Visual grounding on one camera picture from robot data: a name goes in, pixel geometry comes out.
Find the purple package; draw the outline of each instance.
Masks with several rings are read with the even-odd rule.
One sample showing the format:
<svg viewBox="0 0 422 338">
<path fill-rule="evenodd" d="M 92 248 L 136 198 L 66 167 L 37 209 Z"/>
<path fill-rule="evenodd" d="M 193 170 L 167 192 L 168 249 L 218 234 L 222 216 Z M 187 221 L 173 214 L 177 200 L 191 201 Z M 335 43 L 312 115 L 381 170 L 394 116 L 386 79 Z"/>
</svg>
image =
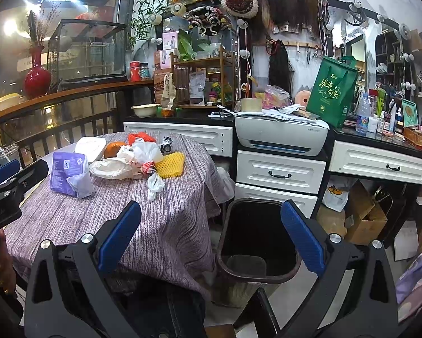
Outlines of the purple package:
<svg viewBox="0 0 422 338">
<path fill-rule="evenodd" d="M 68 195 L 76 195 L 67 182 L 68 177 L 82 174 L 86 156 L 72 152 L 55 151 L 53 153 L 53 168 L 50 176 L 50 189 Z"/>
</svg>

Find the wire cage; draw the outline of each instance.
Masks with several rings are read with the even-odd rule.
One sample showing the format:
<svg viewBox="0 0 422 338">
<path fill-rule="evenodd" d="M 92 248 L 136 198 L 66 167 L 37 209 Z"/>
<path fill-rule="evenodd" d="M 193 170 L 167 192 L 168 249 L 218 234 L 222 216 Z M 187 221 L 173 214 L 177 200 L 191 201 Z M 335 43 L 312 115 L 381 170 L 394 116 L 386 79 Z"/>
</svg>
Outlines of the wire cage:
<svg viewBox="0 0 422 338">
<path fill-rule="evenodd" d="M 48 42 L 50 92 L 61 82 L 126 77 L 125 31 L 125 24 L 61 19 Z"/>
</svg>

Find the white drawer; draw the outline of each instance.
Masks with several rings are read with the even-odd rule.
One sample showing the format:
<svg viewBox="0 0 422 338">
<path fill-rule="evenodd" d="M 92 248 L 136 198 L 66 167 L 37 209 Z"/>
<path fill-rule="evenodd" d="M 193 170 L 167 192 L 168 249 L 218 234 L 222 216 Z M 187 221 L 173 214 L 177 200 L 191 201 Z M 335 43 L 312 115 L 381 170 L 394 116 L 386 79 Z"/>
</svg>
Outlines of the white drawer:
<svg viewBox="0 0 422 338">
<path fill-rule="evenodd" d="M 237 151 L 238 183 L 317 194 L 324 171 L 323 161 Z"/>
<path fill-rule="evenodd" d="M 169 131 L 188 136 L 202 144 L 210 155 L 233 156 L 233 129 L 223 126 L 203 126 L 176 123 L 124 122 L 125 132 Z"/>
<path fill-rule="evenodd" d="M 334 141 L 329 171 L 422 184 L 422 159 L 341 141 Z"/>
<path fill-rule="evenodd" d="M 259 188 L 257 186 L 236 183 L 234 199 L 239 198 L 272 199 L 280 202 L 292 199 L 307 218 L 311 217 L 317 202 L 317 197 L 313 195 L 283 192 L 281 190 Z"/>
</svg>

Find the red vase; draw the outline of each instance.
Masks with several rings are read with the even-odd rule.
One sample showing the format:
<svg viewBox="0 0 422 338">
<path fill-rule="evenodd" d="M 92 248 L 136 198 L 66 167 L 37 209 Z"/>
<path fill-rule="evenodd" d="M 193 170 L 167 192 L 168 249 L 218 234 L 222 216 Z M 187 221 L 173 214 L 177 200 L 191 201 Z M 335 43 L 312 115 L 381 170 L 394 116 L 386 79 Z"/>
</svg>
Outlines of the red vase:
<svg viewBox="0 0 422 338">
<path fill-rule="evenodd" d="M 23 90 L 28 99 L 43 96 L 50 88 L 50 72 L 41 65 L 41 55 L 44 46 L 31 47 L 29 49 L 32 58 L 32 67 L 25 77 Z"/>
</svg>

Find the silver screw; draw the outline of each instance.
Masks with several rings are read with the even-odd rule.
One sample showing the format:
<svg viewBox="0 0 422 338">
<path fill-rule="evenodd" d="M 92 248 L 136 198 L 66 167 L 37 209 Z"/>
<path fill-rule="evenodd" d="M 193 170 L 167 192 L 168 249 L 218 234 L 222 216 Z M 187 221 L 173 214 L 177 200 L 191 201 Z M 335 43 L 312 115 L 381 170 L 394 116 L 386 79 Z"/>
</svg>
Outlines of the silver screw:
<svg viewBox="0 0 422 338">
<path fill-rule="evenodd" d="M 374 246 L 375 249 L 380 249 L 383 246 L 381 244 L 381 241 L 379 241 L 379 240 L 372 241 L 372 245 Z"/>
<path fill-rule="evenodd" d="M 331 234 L 330 235 L 330 240 L 333 242 L 333 243 L 340 243 L 341 242 L 341 237 L 338 235 L 338 234 Z"/>
<path fill-rule="evenodd" d="M 84 244 L 88 244 L 88 243 L 90 243 L 93 239 L 94 239 L 94 236 L 93 236 L 92 234 L 84 234 L 84 235 L 81 237 L 81 241 L 82 241 Z"/>
<path fill-rule="evenodd" d="M 50 246 L 50 241 L 49 240 L 44 240 L 42 243 L 41 243 L 41 248 L 42 249 L 46 249 L 46 248 L 48 248 L 49 246 Z"/>
</svg>

